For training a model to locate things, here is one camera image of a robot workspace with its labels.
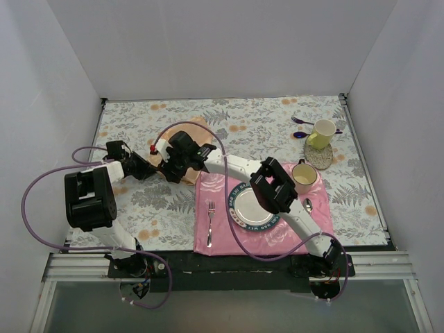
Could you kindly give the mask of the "peach satin napkin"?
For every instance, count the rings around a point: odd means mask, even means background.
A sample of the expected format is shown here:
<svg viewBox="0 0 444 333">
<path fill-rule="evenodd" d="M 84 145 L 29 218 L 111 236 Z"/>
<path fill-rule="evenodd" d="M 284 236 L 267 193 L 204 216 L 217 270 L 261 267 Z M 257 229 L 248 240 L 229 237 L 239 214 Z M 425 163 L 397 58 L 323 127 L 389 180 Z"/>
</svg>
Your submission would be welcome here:
<svg viewBox="0 0 444 333">
<path fill-rule="evenodd" d="M 189 121 L 193 123 L 198 123 L 206 128 L 208 127 L 208 124 L 203 117 L 193 117 Z M 173 137 L 173 135 L 179 131 L 186 132 L 199 146 L 202 146 L 203 144 L 212 144 L 213 136 L 209 132 L 207 132 L 200 126 L 189 123 L 182 123 L 171 127 L 170 129 L 162 133 L 160 138 L 169 141 Z M 146 159 L 156 167 L 161 162 L 160 155 L 146 154 Z M 192 168 L 189 168 L 180 182 L 185 185 L 195 185 L 199 175 L 200 171 L 195 171 Z"/>
</svg>

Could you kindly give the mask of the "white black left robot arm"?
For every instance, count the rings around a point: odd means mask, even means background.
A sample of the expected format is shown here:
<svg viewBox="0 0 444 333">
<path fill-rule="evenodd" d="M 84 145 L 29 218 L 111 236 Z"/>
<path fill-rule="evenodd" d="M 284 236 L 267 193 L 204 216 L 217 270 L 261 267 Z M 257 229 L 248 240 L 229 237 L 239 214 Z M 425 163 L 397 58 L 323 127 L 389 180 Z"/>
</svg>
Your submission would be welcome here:
<svg viewBox="0 0 444 333">
<path fill-rule="evenodd" d="M 157 168 L 123 141 L 106 144 L 105 164 L 65 176 L 65 205 L 69 225 L 94 235 L 110 253 L 105 256 L 117 270 L 134 278 L 148 270 L 148 261 L 138 252 L 139 241 L 117 220 L 112 185 L 126 177 L 145 180 Z"/>
</svg>

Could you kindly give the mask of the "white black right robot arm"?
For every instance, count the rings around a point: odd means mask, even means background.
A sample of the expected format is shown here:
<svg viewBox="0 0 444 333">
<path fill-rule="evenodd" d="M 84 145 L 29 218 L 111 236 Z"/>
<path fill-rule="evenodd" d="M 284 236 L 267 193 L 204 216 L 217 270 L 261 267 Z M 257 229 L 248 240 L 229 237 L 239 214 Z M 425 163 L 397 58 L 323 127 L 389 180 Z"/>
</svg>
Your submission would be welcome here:
<svg viewBox="0 0 444 333">
<path fill-rule="evenodd" d="M 331 275 L 338 270 L 340 260 L 344 260 L 341 273 L 348 278 L 350 262 L 345 248 L 333 234 L 318 227 L 300 202 L 295 182 L 275 158 L 260 161 L 230 155 L 222 144 L 200 146 L 184 131 L 168 140 L 158 137 L 151 144 L 150 154 L 161 157 L 157 168 L 169 182 L 180 182 L 187 170 L 193 169 L 250 184 L 260 206 L 283 219 L 301 240 L 287 252 L 272 257 L 272 261 L 292 255 L 304 246 L 309 275 Z"/>
</svg>

